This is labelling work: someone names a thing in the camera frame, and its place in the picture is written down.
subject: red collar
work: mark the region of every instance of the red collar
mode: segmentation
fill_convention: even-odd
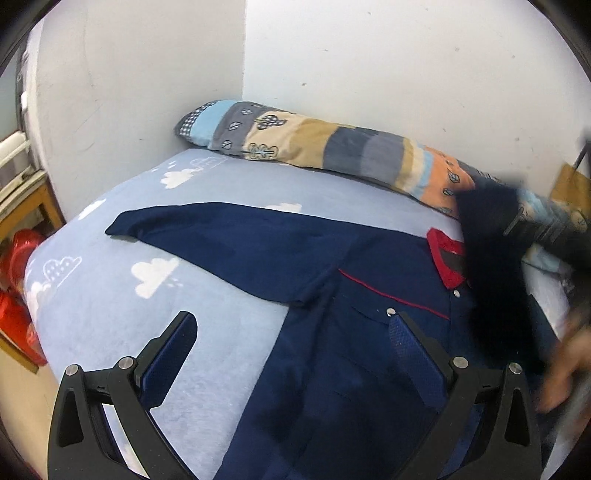
[[[441,230],[431,228],[427,232],[427,242],[429,243],[429,249],[433,256],[433,261],[439,272],[439,276],[443,281],[446,288],[458,288],[465,280],[462,273],[458,270],[449,267],[441,255],[441,251],[444,250],[453,255],[460,257],[464,256],[464,244],[456,240],[452,240]]]

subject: light blue bedsheet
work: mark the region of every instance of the light blue bedsheet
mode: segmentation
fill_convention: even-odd
[[[45,241],[29,261],[25,289],[58,379],[72,363],[89,371],[137,355],[180,310],[197,317],[196,346],[152,414],[189,468],[200,480],[210,480],[287,307],[252,297],[154,247],[104,234],[125,210],[194,202],[300,212],[418,236],[435,227],[459,239],[460,231],[455,220],[359,180],[191,149],[115,187]],[[556,325],[565,309],[558,282],[532,267],[526,272]],[[112,412],[109,418],[133,463]]]

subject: patterned pillowcase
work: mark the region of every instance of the patterned pillowcase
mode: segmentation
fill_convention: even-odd
[[[324,122],[252,102],[205,103],[185,115],[175,132],[195,145],[226,155],[278,160],[369,180],[454,218],[456,191],[498,181],[399,135]],[[540,221],[564,215],[552,201],[527,190],[520,191],[520,201],[524,214]],[[586,229],[586,221],[579,227]],[[525,260],[544,270],[560,270],[560,262],[543,251],[532,250]]]

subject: red plastic bag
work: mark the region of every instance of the red plastic bag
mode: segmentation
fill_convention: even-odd
[[[45,365],[47,360],[41,350],[41,345],[39,345],[38,339],[36,339],[37,344],[35,344],[37,334],[35,333],[34,337],[31,339],[34,348],[32,348],[27,341],[27,338],[33,335],[29,332],[30,326],[32,325],[27,308],[16,298],[4,291],[0,291],[0,330],[2,330],[4,335],[19,347],[23,353],[33,361],[33,363],[39,366]]]
[[[9,285],[22,295],[22,282],[25,278],[25,269],[29,257],[45,240],[35,230],[23,229],[14,234],[12,244],[2,256],[0,270],[9,282]]]

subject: white radiator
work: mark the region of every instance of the white radiator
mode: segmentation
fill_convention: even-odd
[[[14,132],[0,142],[0,202],[35,173],[27,155],[29,146],[23,132]]]

